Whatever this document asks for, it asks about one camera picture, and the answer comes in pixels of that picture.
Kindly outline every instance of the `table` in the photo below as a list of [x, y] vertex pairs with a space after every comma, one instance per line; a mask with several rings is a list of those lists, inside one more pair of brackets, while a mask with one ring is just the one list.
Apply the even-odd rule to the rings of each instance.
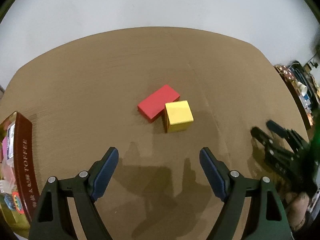
[[[188, 100], [194, 122], [164, 133], [137, 104], [164, 84]], [[216, 33], [169, 27], [88, 36], [35, 58], [17, 71], [0, 119], [21, 112], [33, 124], [39, 190], [55, 175], [75, 176], [109, 146], [119, 164], [96, 203], [116, 239], [206, 239], [222, 207], [199, 163], [209, 147], [244, 176], [272, 177], [250, 135], [273, 119], [308, 139], [290, 92], [254, 46]], [[246, 201], [236, 231], [244, 229]], [[85, 239], [70, 209], [79, 239]]]

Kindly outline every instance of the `white wall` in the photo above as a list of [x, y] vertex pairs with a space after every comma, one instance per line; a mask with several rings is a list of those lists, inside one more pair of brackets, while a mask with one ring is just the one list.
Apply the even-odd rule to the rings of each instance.
[[272, 64], [305, 63], [320, 36], [303, 0], [16, 0], [0, 24], [0, 84], [56, 46], [140, 26], [222, 33], [253, 44]]

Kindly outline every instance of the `yellow cube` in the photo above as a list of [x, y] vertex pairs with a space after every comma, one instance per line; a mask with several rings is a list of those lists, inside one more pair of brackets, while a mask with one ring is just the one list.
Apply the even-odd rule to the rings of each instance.
[[164, 108], [167, 132], [185, 130], [193, 122], [188, 101], [166, 103]]

